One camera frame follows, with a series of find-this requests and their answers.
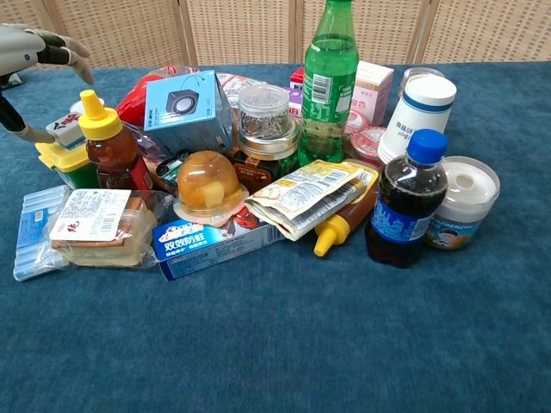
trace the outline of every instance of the green plastic bottle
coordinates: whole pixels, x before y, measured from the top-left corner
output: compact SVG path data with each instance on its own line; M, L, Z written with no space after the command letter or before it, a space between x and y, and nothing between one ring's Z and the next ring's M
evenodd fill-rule
M315 159L342 160L344 128L359 61L352 0L327 0L316 34L306 50L301 166Z

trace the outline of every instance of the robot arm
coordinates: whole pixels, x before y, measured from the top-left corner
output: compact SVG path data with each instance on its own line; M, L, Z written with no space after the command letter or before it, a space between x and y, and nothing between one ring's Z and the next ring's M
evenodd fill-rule
M0 77L36 65L69 65L88 84L94 83L84 58L86 48L76 40L38 30L22 24L0 24ZM25 123L0 91L0 123L12 134L30 142L54 141L46 131L38 131Z

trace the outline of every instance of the blue carpet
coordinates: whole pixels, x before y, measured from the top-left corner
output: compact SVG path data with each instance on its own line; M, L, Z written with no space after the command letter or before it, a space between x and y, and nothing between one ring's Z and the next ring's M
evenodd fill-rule
M220 66L282 86L296 66ZM326 259L313 236L168 283L157 268L12 278L22 196L61 183L0 131L0 411L551 411L551 63L437 65L457 84L449 155L502 194L473 242L413 268L362 231ZM396 67L387 120L404 71ZM116 105L146 70L97 70ZM5 92L44 127L86 85L26 71Z

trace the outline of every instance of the wicker panel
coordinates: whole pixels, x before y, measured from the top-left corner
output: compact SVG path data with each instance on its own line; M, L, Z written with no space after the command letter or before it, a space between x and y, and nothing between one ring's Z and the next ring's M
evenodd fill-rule
M1 23L25 23L34 28L45 28L35 12L31 0L4 0L0 7Z
M440 0L424 63L551 59L551 0Z
M360 59L380 65L406 62L423 0L355 0L352 15ZM312 41L325 0L304 2L302 56Z
M90 64L153 67L182 63L170 0L52 0L66 34L85 44Z
M289 61L289 0L187 0L200 65Z

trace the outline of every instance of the yellow nozzle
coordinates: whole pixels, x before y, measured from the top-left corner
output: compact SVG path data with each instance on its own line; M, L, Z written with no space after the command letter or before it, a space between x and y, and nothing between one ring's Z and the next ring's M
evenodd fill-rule
M85 138L105 140L113 138L122 130L119 114L112 108L105 108L94 90L80 92L84 114L78 118L78 125Z
M346 241L350 234L350 225L340 215L333 215L316 226L318 242L313 249L316 256L324 256L330 247Z

